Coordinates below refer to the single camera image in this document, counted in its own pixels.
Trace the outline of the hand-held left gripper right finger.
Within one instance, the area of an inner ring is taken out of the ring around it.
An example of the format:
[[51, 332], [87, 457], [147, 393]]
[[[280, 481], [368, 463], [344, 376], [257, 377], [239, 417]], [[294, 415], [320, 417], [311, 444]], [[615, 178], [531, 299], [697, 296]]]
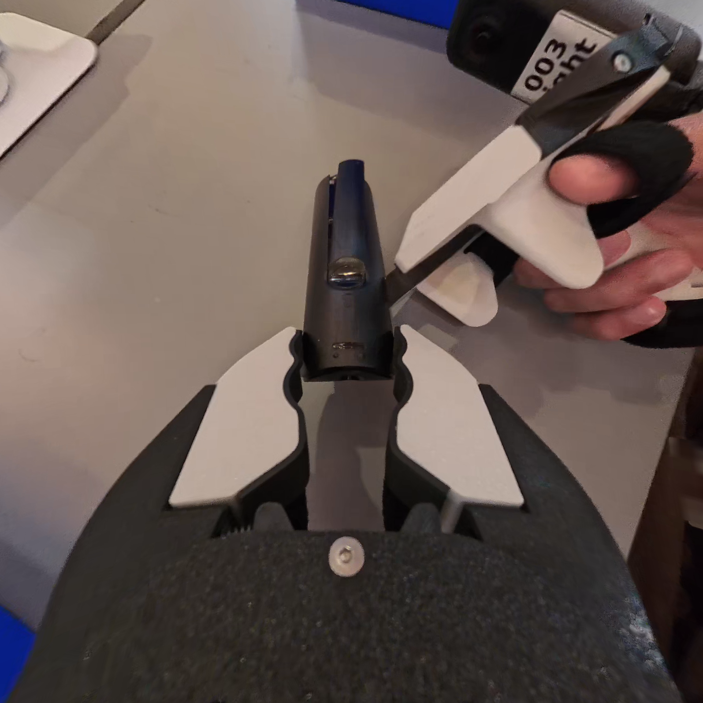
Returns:
[[430, 505], [441, 532], [476, 532], [473, 505], [520, 510], [524, 496], [473, 374], [403, 324], [394, 330], [383, 522], [401, 531]]

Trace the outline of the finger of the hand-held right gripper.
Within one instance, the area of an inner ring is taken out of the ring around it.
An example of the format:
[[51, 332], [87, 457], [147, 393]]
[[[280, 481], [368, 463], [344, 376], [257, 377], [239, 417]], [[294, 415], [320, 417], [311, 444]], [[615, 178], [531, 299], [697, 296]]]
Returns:
[[668, 81], [664, 66], [585, 66], [525, 110], [411, 215], [396, 268], [408, 274], [469, 226], [479, 226], [546, 274], [601, 274], [584, 206], [558, 197], [547, 174], [558, 156], [624, 123]]
[[479, 256], [465, 252], [470, 244], [448, 241], [420, 259], [423, 246], [402, 241], [385, 279], [388, 305], [417, 290], [464, 326], [485, 326], [498, 311], [494, 273]]

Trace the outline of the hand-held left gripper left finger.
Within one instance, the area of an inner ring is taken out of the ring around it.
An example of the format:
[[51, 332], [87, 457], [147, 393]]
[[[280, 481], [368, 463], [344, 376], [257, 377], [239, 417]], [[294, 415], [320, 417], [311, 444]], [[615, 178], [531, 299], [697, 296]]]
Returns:
[[216, 382], [171, 490], [173, 508], [228, 506], [239, 527], [276, 503], [307, 530], [309, 442], [302, 399], [302, 331], [287, 327]]

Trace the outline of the black remote control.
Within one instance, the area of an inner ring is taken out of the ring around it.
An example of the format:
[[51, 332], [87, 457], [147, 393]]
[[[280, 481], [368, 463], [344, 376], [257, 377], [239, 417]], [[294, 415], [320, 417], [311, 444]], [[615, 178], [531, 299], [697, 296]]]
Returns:
[[319, 183], [302, 327], [308, 382], [389, 380], [394, 332], [373, 196], [362, 160]]

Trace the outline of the grey desk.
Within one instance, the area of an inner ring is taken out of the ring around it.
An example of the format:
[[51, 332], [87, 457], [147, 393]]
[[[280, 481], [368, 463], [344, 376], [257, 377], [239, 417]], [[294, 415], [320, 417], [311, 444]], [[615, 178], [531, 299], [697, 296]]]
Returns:
[[[319, 181], [365, 161], [384, 259], [524, 109], [442, 30], [333, 1], [146, 1], [1, 161], [1, 605], [36, 630], [92, 512], [201, 388], [302, 323]], [[558, 454], [627, 557], [691, 351], [569, 334], [506, 282], [463, 328], [407, 323]], [[314, 529], [382, 526], [391, 384], [313, 383]]]

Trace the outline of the person's right hand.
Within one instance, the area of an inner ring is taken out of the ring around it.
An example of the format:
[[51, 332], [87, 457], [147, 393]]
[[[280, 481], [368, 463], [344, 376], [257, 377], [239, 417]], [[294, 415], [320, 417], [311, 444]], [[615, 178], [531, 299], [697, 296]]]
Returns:
[[[652, 328], [666, 314], [666, 304], [656, 294], [684, 281], [693, 268], [702, 268], [702, 114], [675, 119], [672, 126], [693, 146], [693, 178], [643, 220], [666, 241], [663, 250], [611, 268], [583, 290], [558, 286], [528, 261], [515, 264], [515, 282], [542, 291], [545, 306], [570, 315], [571, 327], [579, 335], [617, 340]], [[637, 189], [636, 175], [624, 162], [587, 154], [553, 163], [549, 183], [563, 198], [579, 205], [626, 198]]]

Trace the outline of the blue plastic bin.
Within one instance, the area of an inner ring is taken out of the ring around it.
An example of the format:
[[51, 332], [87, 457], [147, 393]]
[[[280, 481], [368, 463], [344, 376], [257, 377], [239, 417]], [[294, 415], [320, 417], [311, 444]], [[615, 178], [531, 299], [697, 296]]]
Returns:
[[460, 1], [342, 1], [348, 5], [448, 30]]
[[16, 686], [34, 645], [35, 634], [1, 606], [1, 702]]

